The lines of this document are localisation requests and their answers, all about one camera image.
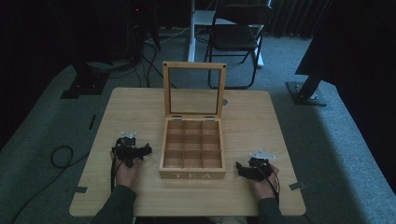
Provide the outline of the person's right hand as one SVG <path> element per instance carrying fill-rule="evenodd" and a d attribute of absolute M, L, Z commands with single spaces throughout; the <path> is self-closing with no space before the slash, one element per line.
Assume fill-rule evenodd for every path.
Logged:
<path fill-rule="evenodd" d="M 251 187 L 253 188 L 253 192 L 257 198 L 257 200 L 261 199 L 276 199 L 277 198 L 277 174 L 279 170 L 272 165 L 271 166 L 272 173 L 271 175 L 263 181 L 250 180 Z"/>

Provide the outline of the wooden compartment box with lid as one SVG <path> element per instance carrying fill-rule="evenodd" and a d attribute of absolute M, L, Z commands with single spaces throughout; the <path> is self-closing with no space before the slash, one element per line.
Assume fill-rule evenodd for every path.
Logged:
<path fill-rule="evenodd" d="M 165 123 L 159 167 L 162 179 L 222 179 L 226 174 L 222 107 L 227 65 L 163 63 Z M 175 89 L 172 75 L 215 74 L 211 90 Z"/>

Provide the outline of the black metal stand with baseplate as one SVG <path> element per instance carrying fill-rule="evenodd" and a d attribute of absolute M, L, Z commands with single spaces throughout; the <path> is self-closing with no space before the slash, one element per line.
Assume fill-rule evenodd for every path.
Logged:
<path fill-rule="evenodd" d="M 297 68 L 297 74 L 308 75 L 305 82 L 288 81 L 286 86 L 290 96 L 296 105 L 317 105 L 326 106 L 321 92 L 318 90 L 320 81 L 327 74 L 328 65 L 319 63 L 317 65 L 309 65 L 301 62 Z"/>

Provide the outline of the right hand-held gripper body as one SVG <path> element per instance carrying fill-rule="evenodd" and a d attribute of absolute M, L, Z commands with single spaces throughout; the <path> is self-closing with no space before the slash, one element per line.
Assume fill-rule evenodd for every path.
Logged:
<path fill-rule="evenodd" d="M 263 149 L 259 149 L 256 152 L 249 152 L 248 155 L 250 157 L 248 161 L 250 179 L 263 181 L 272 174 L 273 168 L 271 167 L 269 160 L 275 159 L 275 155 L 272 155 Z"/>

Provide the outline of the black stand with square base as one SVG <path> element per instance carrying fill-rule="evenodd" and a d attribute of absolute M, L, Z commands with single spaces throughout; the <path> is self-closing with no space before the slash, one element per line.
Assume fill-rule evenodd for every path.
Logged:
<path fill-rule="evenodd" d="M 101 95 L 109 73 L 89 66 L 87 63 L 73 63 L 77 72 L 68 90 L 61 95 L 62 99 L 77 99 L 80 95 Z"/>

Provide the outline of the black folding chair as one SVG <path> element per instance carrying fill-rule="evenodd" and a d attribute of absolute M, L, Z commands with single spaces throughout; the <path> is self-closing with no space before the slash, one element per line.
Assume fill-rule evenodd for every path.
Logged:
<path fill-rule="evenodd" d="M 221 4 L 215 10 L 211 23 L 205 61 L 212 62 L 214 57 L 242 56 L 243 63 L 250 53 L 262 48 L 262 37 L 265 26 L 273 18 L 274 10 L 269 3 L 262 0 L 240 0 Z M 245 86 L 227 87 L 227 90 L 246 90 L 255 81 L 259 55 L 255 56 L 250 82 Z"/>

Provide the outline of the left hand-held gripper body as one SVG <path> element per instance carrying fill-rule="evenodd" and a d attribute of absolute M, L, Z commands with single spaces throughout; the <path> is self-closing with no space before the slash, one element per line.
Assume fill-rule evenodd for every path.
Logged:
<path fill-rule="evenodd" d="M 142 149 L 135 145 L 137 133 L 121 132 L 120 134 L 121 137 L 116 141 L 112 152 L 119 160 L 125 162 L 128 167 L 132 167 L 134 160 L 138 159 L 136 156 L 139 153 L 143 153 Z"/>

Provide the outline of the person's left hand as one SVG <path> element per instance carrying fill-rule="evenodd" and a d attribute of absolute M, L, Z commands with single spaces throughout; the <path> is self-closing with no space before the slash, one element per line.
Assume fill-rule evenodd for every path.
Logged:
<path fill-rule="evenodd" d="M 124 186 L 134 190 L 135 182 L 138 177 L 138 170 L 141 164 L 140 159 L 134 160 L 134 165 L 128 167 L 123 161 L 119 160 L 113 152 L 110 153 L 111 159 L 115 162 L 113 174 L 115 175 L 115 185 Z"/>

